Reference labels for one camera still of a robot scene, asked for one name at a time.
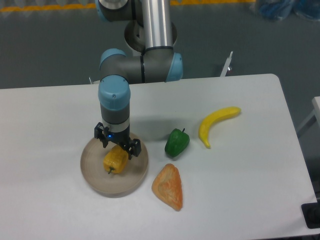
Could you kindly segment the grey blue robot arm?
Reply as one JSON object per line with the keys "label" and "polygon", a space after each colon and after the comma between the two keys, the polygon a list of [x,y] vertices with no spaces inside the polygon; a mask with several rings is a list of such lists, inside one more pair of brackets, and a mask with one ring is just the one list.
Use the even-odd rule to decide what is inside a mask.
{"label": "grey blue robot arm", "polygon": [[106,147],[112,142],[138,157],[141,141],[130,138],[131,84],[178,81],[183,76],[183,60],[174,51],[173,26],[168,0],[97,0],[98,15],[109,21],[134,21],[142,28],[142,51],[127,56],[111,48],[100,57],[98,100],[102,122],[94,137]]}

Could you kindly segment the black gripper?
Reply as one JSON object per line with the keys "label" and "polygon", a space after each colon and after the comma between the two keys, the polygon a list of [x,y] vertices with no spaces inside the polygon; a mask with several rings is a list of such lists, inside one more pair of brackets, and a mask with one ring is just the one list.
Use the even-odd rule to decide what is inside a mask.
{"label": "black gripper", "polygon": [[142,151],[141,141],[130,138],[130,124],[127,122],[121,124],[98,122],[94,127],[94,138],[102,143],[103,148],[106,148],[109,143],[119,145],[128,153],[129,160],[132,157],[138,157]]}

